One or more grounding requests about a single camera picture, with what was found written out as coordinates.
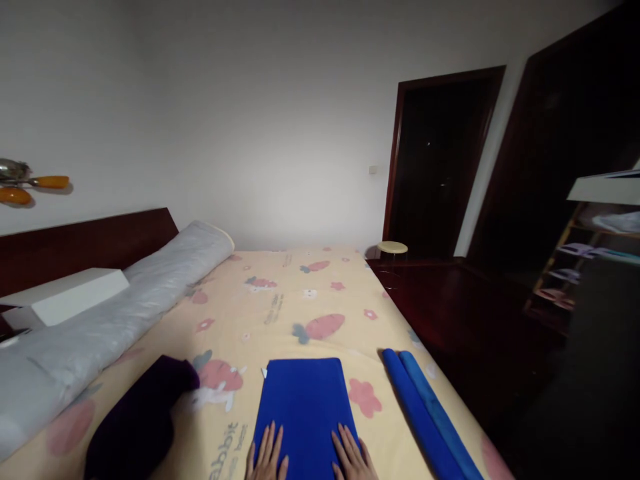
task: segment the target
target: amber glass shade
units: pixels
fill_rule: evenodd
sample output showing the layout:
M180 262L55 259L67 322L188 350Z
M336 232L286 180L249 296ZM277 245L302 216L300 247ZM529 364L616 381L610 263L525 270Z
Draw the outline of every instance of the amber glass shade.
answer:
M0 202L17 203L18 205L26 205L31 202L31 196L28 192L17 188L0 188Z
M67 185L69 184L69 177L61 175L54 177L38 177L31 179L30 183L36 187L64 189L67 188Z

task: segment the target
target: dark red headboard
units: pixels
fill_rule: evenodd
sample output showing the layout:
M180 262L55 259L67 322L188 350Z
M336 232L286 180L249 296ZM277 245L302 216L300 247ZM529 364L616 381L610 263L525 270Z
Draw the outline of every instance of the dark red headboard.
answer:
M124 269L177 233L162 208L0 237L0 297L91 267ZM0 319L0 333L8 328Z

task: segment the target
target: hand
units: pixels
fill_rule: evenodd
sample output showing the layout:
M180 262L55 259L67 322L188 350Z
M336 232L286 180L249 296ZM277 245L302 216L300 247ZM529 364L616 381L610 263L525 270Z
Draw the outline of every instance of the hand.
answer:
M249 458L247 458L247 480L275 480L276 469L278 467L278 457L280 456L280 447L282 446L283 428L280 425L278 437L273 444L273 436L275 434L275 422L265 429L260 442L260 450L258 451L258 461L253 468L253 456L255 455L255 442L252 442L249 449ZM278 472L277 480L285 480L287 478L287 469L289 468L289 456L286 455L280 464L280 472Z
M347 480L378 480L378 474L375 472L373 462L369 456L369 449L362 439L360 439L360 445L362 445L362 453L365 454L364 458L362 458L360 454L358 445L353 439L349 427L343 427L338 423L338 430L342 437L342 443L344 443L345 446L342 446L334 431L331 432L331 437L333 438L333 444L335 445L336 452L338 452L338 458L340 458L340 463L342 463L342 468L345 471ZM337 480L345 480L340 467L335 463L332 465L335 478Z

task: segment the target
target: floral bedsheet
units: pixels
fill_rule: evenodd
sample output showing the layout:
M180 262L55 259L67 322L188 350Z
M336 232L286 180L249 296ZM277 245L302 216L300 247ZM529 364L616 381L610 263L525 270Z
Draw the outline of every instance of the floral bedsheet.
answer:
M175 440L156 479L242 479L262 368L270 359L322 357L342 362L358 434L379 477L432 478L378 355L388 347L414 354L482 475L509 478L364 258L342 246L236 252L0 464L0 478L80 479L93 432L162 354L190 360L201 388L174 408Z

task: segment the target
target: white wall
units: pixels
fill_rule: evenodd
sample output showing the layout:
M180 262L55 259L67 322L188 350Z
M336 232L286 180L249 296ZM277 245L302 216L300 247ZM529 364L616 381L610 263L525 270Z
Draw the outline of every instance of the white wall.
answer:
M0 205L0 235L164 205L161 116L133 26L116 1L0 2L0 157L73 184Z
M0 206L0 234L168 206L239 249L364 249L382 234L398 82L507 64L468 236L523 59L610 4L4 2L0 155L75 190Z
M188 185L170 202L178 226L215 222L240 249L375 244L398 82L508 64L479 208L523 59L610 3L143 0Z

